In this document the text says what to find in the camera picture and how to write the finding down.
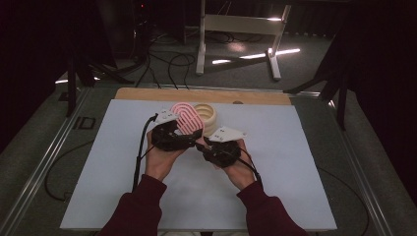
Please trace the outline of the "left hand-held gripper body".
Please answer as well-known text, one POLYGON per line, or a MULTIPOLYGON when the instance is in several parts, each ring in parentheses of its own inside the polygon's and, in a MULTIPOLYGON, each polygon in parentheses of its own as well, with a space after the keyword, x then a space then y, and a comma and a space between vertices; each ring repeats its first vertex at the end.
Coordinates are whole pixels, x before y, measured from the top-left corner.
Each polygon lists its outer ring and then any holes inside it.
POLYGON ((170 110, 163 109, 155 119, 155 126, 151 131, 151 143, 164 151, 187 149, 194 145, 192 135, 178 133, 179 116, 170 110))

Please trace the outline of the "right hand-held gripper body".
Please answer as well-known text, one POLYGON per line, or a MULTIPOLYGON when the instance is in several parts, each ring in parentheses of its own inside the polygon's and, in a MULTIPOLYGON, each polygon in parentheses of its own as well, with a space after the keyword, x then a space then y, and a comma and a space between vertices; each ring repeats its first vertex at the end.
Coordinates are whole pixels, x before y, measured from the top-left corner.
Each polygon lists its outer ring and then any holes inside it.
POLYGON ((217 167, 228 167, 240 158, 241 150, 237 141, 246 137, 246 132, 229 127, 220 127, 212 135, 205 137, 211 150, 203 152, 203 157, 217 167))

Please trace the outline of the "pink hairbrush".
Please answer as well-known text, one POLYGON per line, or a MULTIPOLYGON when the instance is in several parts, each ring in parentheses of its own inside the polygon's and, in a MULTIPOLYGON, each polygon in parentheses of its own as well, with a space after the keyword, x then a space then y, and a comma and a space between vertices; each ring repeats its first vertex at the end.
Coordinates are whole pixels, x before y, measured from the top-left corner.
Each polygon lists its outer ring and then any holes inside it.
POLYGON ((177 116, 174 127, 174 134, 180 141, 185 141, 193 145, 193 133, 202 129, 204 131, 204 122, 195 110, 194 106, 186 102, 178 102, 171 107, 171 111, 177 116))

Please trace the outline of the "cream ribbed round holder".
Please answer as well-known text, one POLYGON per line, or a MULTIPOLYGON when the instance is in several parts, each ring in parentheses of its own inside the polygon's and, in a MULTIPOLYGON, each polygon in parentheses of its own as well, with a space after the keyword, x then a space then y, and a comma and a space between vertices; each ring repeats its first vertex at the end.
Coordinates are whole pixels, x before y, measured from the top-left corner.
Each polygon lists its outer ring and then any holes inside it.
POLYGON ((203 131, 203 135, 205 137, 209 137, 210 135, 214 133, 216 129, 216 119, 217 119, 216 110, 211 105, 206 104, 206 103, 196 104, 194 108, 204 122, 205 127, 203 131))

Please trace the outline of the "person's left hand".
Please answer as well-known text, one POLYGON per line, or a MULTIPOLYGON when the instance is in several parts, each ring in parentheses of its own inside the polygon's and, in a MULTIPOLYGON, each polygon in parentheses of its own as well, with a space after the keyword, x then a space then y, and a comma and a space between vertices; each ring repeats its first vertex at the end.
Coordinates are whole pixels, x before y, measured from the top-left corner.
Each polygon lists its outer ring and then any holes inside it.
POLYGON ((151 143, 152 131, 147 132, 147 154, 145 174, 162 182, 170 173, 176 159, 185 152, 184 149, 164 151, 151 143))

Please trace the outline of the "person's right hand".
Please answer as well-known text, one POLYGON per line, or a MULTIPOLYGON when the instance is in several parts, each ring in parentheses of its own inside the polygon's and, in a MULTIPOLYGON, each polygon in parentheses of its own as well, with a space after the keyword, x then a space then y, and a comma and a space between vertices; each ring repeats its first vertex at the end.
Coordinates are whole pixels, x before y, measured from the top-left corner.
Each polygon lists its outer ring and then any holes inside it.
POLYGON ((241 150, 241 157, 234 164, 223 168, 231 183, 242 191, 256 181, 255 174, 252 170, 252 158, 246 150, 243 140, 238 140, 237 144, 241 150))

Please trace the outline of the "pale blue table mat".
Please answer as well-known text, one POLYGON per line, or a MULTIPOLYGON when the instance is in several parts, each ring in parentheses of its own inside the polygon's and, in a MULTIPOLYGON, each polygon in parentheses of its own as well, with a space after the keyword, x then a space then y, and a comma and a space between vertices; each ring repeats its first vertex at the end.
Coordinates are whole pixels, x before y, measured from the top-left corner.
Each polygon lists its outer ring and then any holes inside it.
MULTIPOLYGON (((169 101, 110 102, 64 214, 67 230, 97 230, 131 191, 141 135, 149 117, 169 101)), ((292 105, 215 105, 216 123, 246 133, 248 153, 265 192, 281 199, 291 218, 309 231, 336 227, 328 198, 292 105)), ((246 210, 223 171, 190 148, 164 180, 161 231, 243 231, 246 210)))

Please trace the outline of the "black stand legs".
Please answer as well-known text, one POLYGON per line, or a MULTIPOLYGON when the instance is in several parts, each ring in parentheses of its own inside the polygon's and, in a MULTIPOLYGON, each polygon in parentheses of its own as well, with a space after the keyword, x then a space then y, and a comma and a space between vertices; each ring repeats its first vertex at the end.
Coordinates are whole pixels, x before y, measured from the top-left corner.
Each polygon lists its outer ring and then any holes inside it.
POLYGON ((330 102, 338 94, 336 122, 342 130, 345 130, 344 116, 348 89, 347 70, 352 59, 350 50, 344 52, 345 46, 343 39, 337 34, 333 38, 314 78, 284 91, 285 93, 296 94, 321 82, 327 82, 319 94, 319 99, 330 102))
POLYGON ((92 88, 96 78, 108 78, 120 84, 132 84, 124 78, 124 75, 133 72, 138 68, 134 64, 122 69, 111 70, 94 61, 87 54, 72 51, 67 57, 67 91, 64 92, 60 99, 67 102, 67 117, 70 117, 77 106, 77 81, 80 81, 85 87, 92 88))

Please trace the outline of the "black floor bracket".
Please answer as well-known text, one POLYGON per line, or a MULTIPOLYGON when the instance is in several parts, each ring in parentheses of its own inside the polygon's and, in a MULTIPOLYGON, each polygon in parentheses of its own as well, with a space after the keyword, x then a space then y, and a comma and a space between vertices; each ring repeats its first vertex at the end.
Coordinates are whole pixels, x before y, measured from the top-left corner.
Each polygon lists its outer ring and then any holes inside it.
POLYGON ((74 130, 91 130, 94 128, 96 119, 93 117, 79 116, 73 125, 74 130))

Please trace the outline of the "white metal stand frame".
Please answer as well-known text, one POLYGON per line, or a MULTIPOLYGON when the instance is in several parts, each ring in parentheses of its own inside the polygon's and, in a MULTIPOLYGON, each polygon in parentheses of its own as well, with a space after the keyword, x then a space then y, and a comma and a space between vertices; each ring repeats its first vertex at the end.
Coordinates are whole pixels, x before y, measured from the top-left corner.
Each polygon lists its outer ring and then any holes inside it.
POLYGON ((206 13, 206 0, 201 0, 200 13, 200 44, 196 64, 196 74, 205 73, 206 61, 206 32, 208 30, 221 32, 256 33, 274 35, 272 46, 265 52, 269 62, 272 78, 281 79, 278 67, 278 46, 282 39, 286 23, 291 11, 291 5, 286 5, 280 17, 256 18, 242 16, 223 16, 206 13))

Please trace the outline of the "metal floor rail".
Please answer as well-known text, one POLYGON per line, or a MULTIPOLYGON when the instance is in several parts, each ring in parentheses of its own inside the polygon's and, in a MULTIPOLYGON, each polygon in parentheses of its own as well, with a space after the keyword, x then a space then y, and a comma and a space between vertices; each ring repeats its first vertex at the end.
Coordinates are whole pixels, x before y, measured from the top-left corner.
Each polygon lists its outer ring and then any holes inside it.
POLYGON ((89 88, 76 90, 76 107, 54 94, 41 104, 0 154, 0 236, 13 236, 72 131, 89 88))
POLYGON ((364 169, 362 168, 353 145, 351 144, 345 131, 339 130, 339 134, 342 139, 344 150, 347 155, 347 162, 351 168, 352 174, 357 183, 359 192, 362 197, 362 201, 365 204, 365 209, 373 221, 379 236, 392 236, 392 231, 387 223, 387 219, 379 200, 371 187, 371 184, 366 177, 364 169))

